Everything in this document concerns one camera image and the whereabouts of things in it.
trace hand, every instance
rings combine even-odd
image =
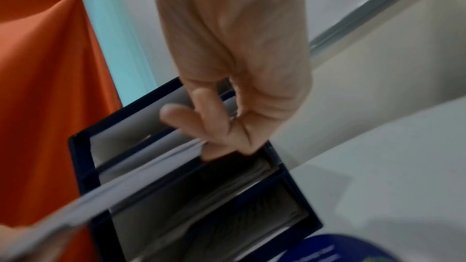
[[[304,0],[156,0],[162,29],[195,110],[167,105],[161,119],[207,140],[202,156],[252,154],[311,88]],[[230,78],[230,120],[216,82]]]
[[[23,234],[27,234],[28,228],[11,228],[0,225],[0,253],[10,243],[14,242]],[[67,231],[52,237],[30,256],[21,259],[21,262],[54,262],[60,258],[75,230]]]

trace red-orange drape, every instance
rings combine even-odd
[[[0,0],[0,223],[77,198],[67,139],[120,107],[82,0]],[[86,230],[63,257],[95,260]]]

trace teal strip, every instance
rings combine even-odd
[[[83,0],[122,104],[157,87],[122,0]]]

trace white table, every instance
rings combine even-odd
[[[383,125],[291,174],[324,223],[406,262],[466,261],[466,98]]]

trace dark blue frame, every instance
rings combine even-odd
[[[81,195],[84,195],[100,186],[99,174],[101,172],[119,163],[126,157],[134,154],[135,152],[141,150],[142,148],[148,146],[156,140],[161,139],[162,137],[172,132],[173,129],[167,127],[159,134],[142,142],[136,147],[133,147],[123,152],[122,154],[114,157],[113,159],[107,161],[97,169],[94,166],[94,162],[92,160],[90,152],[90,138],[106,130],[107,128],[115,125],[116,123],[122,121],[123,119],[128,118],[134,113],[139,112],[140,110],[146,108],[155,101],[163,98],[164,96],[179,89],[180,87],[182,87],[180,80],[177,78],[173,79],[172,81],[155,89],[154,91],[148,93],[147,95],[141,97],[135,102],[113,113],[112,115],[106,117],[105,119],[94,124],[93,126],[70,137],[68,145],[73,160],[73,166]],[[233,96],[233,90],[227,91],[222,95],[222,99],[226,100]],[[285,251],[286,249],[294,246],[305,237],[322,228],[322,223],[312,210],[306,198],[300,192],[299,188],[296,186],[295,182],[289,175],[288,170],[283,165],[281,159],[275,152],[272,145],[270,143],[265,144],[264,147],[262,147],[261,152],[266,153],[267,156],[270,157],[270,159],[273,162],[279,165],[280,170],[279,172],[277,172],[277,177],[279,177],[282,180],[282,182],[286,184],[288,191],[292,195],[294,195],[296,199],[301,203],[301,205],[307,210],[309,216],[297,223],[296,225],[292,226],[284,233],[275,237],[270,242],[263,245],[256,251],[250,253],[248,256],[241,260],[242,262],[266,262],[272,259],[273,257],[277,256],[281,252]],[[203,163],[199,160],[199,158],[192,160],[186,165],[183,165],[182,167],[169,173],[162,179],[154,182],[146,189],[138,192],[129,200],[125,201],[123,203],[124,205],[119,207],[122,207],[122,209],[127,208],[128,206],[141,200],[142,198],[154,192],[155,190],[172,183],[177,178],[179,178],[180,175],[192,173],[193,171],[200,168],[202,165]],[[126,262],[109,211],[106,211],[100,214],[99,216],[93,218],[89,226],[101,261]]]

